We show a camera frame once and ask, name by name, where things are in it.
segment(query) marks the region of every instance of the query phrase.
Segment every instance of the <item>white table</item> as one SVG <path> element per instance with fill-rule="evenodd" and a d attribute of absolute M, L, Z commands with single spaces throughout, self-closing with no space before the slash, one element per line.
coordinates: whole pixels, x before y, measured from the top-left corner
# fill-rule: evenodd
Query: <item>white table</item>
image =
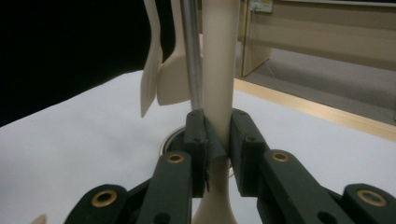
<path fill-rule="evenodd" d="M 46 214 L 63 223 L 92 188 L 131 189 L 150 178 L 163 139 L 184 125 L 190 103 L 140 118 L 141 72 L 125 74 L 0 129 L 0 222 L 30 223 Z M 396 195 L 396 143 L 236 91 L 270 148 L 293 153 L 317 181 L 338 193 L 367 183 Z M 261 223 L 256 200 L 230 181 L 239 223 Z"/>

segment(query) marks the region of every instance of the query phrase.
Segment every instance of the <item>silver metal tube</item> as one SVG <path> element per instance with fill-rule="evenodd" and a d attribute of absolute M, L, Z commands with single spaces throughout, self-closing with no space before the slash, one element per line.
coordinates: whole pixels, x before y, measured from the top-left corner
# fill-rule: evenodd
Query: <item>silver metal tube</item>
<path fill-rule="evenodd" d="M 202 91 L 202 59 L 199 46 L 197 0 L 180 0 L 184 43 L 187 57 L 191 109 L 204 107 Z"/>

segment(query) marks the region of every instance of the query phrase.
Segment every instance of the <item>wooden strip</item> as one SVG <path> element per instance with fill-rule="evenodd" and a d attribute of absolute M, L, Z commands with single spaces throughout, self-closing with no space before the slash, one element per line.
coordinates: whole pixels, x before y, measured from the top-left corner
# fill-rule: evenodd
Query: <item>wooden strip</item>
<path fill-rule="evenodd" d="M 334 123 L 396 142 L 396 127 L 386 123 L 367 119 L 362 116 L 314 103 L 280 91 L 274 91 L 240 79 L 234 80 L 233 88 L 238 91 L 255 95 L 264 100 L 288 106 L 321 119 L 327 119 Z"/>

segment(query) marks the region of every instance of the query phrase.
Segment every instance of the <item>white tabletop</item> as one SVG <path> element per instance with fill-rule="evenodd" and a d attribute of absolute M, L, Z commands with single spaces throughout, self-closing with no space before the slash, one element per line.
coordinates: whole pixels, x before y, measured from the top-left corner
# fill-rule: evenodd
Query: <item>white tabletop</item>
<path fill-rule="evenodd" d="M 190 103 L 153 104 L 140 118 L 141 71 L 125 74 L 0 129 L 0 222 L 46 214 L 63 223 L 90 189 L 131 189 L 152 176 L 160 145 L 184 125 Z M 342 193 L 366 183 L 396 195 L 396 143 L 236 91 L 270 148 L 293 153 L 317 181 Z M 239 223 L 261 223 L 255 199 L 230 198 Z"/>

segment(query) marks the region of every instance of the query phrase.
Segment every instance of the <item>gray floor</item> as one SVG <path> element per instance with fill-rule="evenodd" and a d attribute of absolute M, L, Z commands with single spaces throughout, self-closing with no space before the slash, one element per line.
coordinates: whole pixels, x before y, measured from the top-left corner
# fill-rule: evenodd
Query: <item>gray floor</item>
<path fill-rule="evenodd" d="M 245 81 L 396 125 L 396 72 L 273 49 Z"/>

